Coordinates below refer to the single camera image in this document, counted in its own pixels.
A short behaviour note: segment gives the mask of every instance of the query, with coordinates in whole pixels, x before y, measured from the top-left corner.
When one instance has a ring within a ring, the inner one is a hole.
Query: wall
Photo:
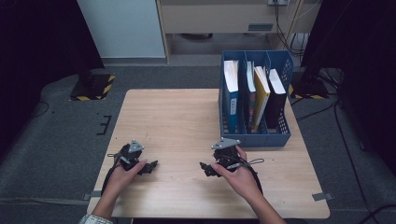
[[[155,0],[78,0],[102,58],[165,58]]]

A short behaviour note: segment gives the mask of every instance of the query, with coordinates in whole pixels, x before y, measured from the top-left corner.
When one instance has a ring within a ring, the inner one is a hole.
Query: yellow book
[[[270,96],[270,87],[268,85],[267,76],[265,75],[265,69],[261,66],[254,68],[254,85],[256,87],[256,102],[254,106],[254,117],[253,117],[253,132],[256,133],[260,122],[262,120],[262,114],[264,113],[265,106],[267,105],[268,98]]]

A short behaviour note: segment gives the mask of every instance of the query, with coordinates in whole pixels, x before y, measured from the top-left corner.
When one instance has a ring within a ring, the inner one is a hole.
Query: plaid sleeve
[[[78,224],[113,224],[113,222],[92,214],[85,215]]]

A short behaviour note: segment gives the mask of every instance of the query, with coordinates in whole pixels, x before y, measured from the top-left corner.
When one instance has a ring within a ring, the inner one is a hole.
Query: person's right hand
[[[239,156],[245,161],[248,160],[247,153],[242,150],[239,146],[235,146]],[[253,174],[246,167],[238,167],[233,173],[222,167],[221,165],[214,163],[212,168],[218,172],[219,175],[224,176],[227,182],[233,187],[233,190],[245,200],[262,196],[257,183],[254,180]]]

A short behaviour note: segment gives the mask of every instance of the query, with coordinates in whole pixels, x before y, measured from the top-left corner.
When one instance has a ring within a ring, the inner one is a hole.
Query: table
[[[140,159],[159,161],[150,175],[137,176],[119,197],[113,217],[256,218],[222,177],[206,177],[199,162],[212,163],[219,139],[218,89],[130,90],[126,93],[107,153],[135,139]],[[262,182],[263,194],[284,218],[326,218],[326,201],[290,103],[285,106],[291,137],[284,147],[244,148]],[[113,158],[105,156],[94,190],[100,190]],[[90,213],[99,198],[91,198]]]

